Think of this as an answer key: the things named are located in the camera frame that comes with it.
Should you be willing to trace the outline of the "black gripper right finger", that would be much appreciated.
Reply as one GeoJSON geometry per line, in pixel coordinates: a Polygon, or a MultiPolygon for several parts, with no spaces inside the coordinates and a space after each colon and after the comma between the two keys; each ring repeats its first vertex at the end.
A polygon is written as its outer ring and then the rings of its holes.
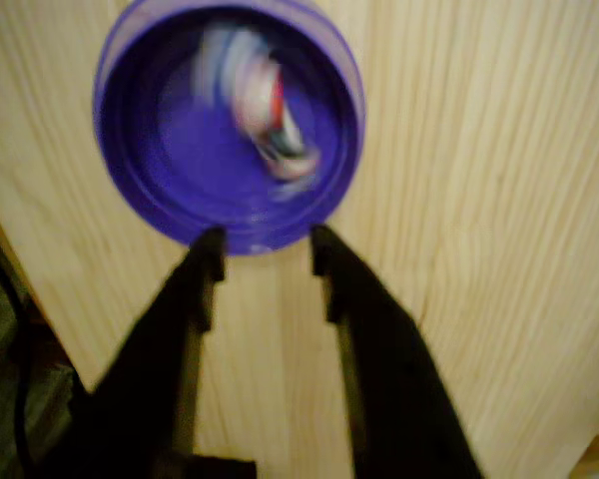
{"type": "Polygon", "coordinates": [[[310,248],[337,332],[355,477],[481,477],[413,318],[332,229],[313,227],[310,248]]]}

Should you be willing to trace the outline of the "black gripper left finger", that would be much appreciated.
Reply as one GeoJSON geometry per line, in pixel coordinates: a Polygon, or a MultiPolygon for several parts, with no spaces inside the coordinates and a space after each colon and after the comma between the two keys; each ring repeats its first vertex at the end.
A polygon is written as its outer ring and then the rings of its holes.
{"type": "Polygon", "coordinates": [[[190,246],[60,442],[42,478],[215,478],[223,459],[192,452],[202,340],[214,286],[225,276],[226,233],[190,246]]]}

